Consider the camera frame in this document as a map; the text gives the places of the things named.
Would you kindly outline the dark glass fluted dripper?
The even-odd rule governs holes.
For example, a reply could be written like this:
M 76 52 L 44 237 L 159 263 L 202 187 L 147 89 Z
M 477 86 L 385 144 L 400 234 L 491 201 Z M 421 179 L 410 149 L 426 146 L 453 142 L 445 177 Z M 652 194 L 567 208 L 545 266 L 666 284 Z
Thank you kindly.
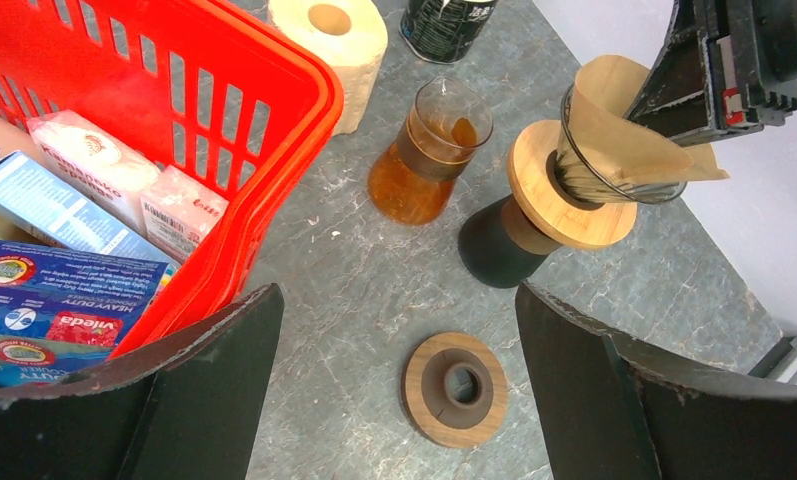
M 561 130 L 565 145 L 576 158 L 576 164 L 585 168 L 587 179 L 581 180 L 580 185 L 574 179 L 565 180 L 565 174 L 572 167 L 564 167 L 563 148 L 558 148 L 556 176 L 565 184 L 564 189 L 575 199 L 587 203 L 638 203 L 643 205 L 661 205 L 679 199 L 687 189 L 687 182 L 653 183 L 632 185 L 622 184 L 620 181 L 611 180 L 602 174 L 578 147 L 570 128 L 570 114 L 574 84 L 571 84 L 560 100 Z

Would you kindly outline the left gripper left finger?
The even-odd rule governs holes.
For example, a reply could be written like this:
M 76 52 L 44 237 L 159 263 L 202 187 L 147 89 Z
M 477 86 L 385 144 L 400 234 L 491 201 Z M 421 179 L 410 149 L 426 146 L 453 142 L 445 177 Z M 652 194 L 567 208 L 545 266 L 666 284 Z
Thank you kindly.
M 62 381 L 0 389 L 0 479 L 242 479 L 284 313 L 275 284 Z

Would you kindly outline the light wooden ring holder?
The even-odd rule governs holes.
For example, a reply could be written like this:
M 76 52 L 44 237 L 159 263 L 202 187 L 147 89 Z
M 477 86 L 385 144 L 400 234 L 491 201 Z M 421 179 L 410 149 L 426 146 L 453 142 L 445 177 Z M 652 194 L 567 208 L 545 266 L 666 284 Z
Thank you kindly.
M 561 122 L 540 120 L 513 141 L 507 174 L 514 198 L 527 219 L 564 246 L 599 250 L 624 240 L 633 230 L 633 203 L 590 204 L 560 186 L 554 174 Z

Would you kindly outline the dark wooden ring holder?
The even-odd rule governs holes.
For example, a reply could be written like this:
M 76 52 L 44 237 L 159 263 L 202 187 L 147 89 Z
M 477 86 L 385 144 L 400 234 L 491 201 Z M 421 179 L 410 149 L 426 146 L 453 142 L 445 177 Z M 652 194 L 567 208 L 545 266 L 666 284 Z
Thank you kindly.
M 462 332 L 438 333 L 420 343 L 404 365 L 401 393 L 413 426 L 448 448 L 491 440 L 507 412 L 500 362 L 483 342 Z

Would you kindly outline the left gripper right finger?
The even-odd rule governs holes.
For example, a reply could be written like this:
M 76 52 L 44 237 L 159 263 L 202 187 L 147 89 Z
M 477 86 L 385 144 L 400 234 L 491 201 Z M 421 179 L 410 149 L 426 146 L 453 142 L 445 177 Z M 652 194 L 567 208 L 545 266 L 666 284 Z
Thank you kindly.
M 521 284 L 515 309 L 557 479 L 797 479 L 797 385 L 713 367 Z

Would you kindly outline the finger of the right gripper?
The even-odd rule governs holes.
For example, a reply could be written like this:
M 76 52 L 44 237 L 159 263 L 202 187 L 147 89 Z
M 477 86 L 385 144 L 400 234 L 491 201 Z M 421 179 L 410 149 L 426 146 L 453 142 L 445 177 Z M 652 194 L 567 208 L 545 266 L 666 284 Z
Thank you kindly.
M 718 44 L 728 35 L 724 1 L 676 1 L 664 44 L 627 119 L 681 147 L 735 135 L 725 116 L 726 67 Z

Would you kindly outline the brown paper coffee filter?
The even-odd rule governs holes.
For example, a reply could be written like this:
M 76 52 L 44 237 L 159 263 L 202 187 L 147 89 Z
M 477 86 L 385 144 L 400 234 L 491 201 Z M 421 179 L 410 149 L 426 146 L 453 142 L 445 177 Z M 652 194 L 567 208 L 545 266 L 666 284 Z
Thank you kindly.
M 625 115 L 650 70 L 619 55 L 602 55 L 576 73 L 570 128 L 578 147 L 605 176 L 622 184 L 719 181 L 730 177 L 708 144 L 681 147 Z M 565 180 L 587 179 L 560 137 Z

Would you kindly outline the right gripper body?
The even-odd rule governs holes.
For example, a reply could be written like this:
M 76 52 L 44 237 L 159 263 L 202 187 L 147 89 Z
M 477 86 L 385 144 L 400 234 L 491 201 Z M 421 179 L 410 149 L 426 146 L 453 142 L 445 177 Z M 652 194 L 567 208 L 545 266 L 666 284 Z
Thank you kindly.
M 703 5 L 715 127 L 784 125 L 797 111 L 797 0 Z

